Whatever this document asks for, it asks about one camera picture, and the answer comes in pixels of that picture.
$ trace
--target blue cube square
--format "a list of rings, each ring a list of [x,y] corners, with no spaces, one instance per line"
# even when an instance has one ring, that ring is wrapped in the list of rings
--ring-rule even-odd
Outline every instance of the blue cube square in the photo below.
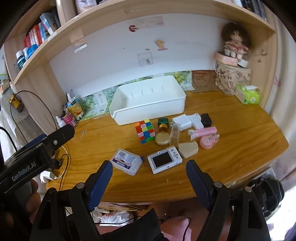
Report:
[[[150,137],[149,131],[144,131],[143,133],[144,133],[145,139]]]

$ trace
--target wooden desk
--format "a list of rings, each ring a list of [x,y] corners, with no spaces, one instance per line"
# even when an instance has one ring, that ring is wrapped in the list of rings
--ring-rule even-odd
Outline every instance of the wooden desk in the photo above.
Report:
[[[220,91],[192,94],[187,92],[185,114],[209,113],[220,139],[210,150],[199,148],[191,157],[214,181],[230,184],[266,166],[288,148],[288,142],[271,117],[259,105],[242,105],[235,96]],[[157,119],[151,121],[158,133]],[[181,142],[189,142],[187,131]],[[110,115],[82,121],[75,137],[66,145],[71,164],[62,189],[72,188],[98,170],[118,148],[139,156],[147,156],[165,147],[154,141],[141,144],[134,124],[118,126]],[[65,151],[60,148],[58,158]],[[182,164],[154,175],[148,161],[135,176],[113,168],[113,176],[102,198],[103,202],[152,203],[195,197]],[[64,162],[58,173],[65,168]],[[59,188],[60,180],[47,184]]]

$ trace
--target beige patterned bag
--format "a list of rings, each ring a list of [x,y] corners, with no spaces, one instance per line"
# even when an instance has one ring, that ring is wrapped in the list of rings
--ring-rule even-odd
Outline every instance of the beige patterned bag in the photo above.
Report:
[[[237,85],[249,85],[251,69],[233,67],[216,62],[217,74],[215,84],[226,95],[235,95]]]

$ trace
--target doll face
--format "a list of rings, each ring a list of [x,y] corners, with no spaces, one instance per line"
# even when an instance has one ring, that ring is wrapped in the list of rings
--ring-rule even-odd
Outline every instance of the doll face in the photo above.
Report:
[[[239,34],[239,32],[237,30],[235,30],[233,32],[233,34],[230,35],[230,38],[232,40],[236,40],[236,41],[239,41],[239,42],[242,42],[243,41],[242,37],[240,36],[240,34]]]

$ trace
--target finger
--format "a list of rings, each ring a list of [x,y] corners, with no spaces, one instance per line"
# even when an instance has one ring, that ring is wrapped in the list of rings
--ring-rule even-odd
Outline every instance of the finger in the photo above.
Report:
[[[38,183],[34,179],[31,179],[31,183],[32,183],[33,192],[36,192],[38,190],[38,188],[39,188]]]
[[[27,204],[26,204],[27,210],[30,213],[34,212],[36,209],[39,208],[40,203],[41,203],[41,198],[40,198],[39,193],[34,192],[33,195],[27,201]]]
[[[33,224],[34,223],[34,220],[36,218],[36,215],[37,215],[37,212],[38,212],[38,209],[36,209],[34,212],[31,213],[30,215],[30,222]]]
[[[10,213],[8,212],[3,212],[2,217],[5,221],[5,223],[8,225],[8,227],[12,228],[14,225],[13,217]]]

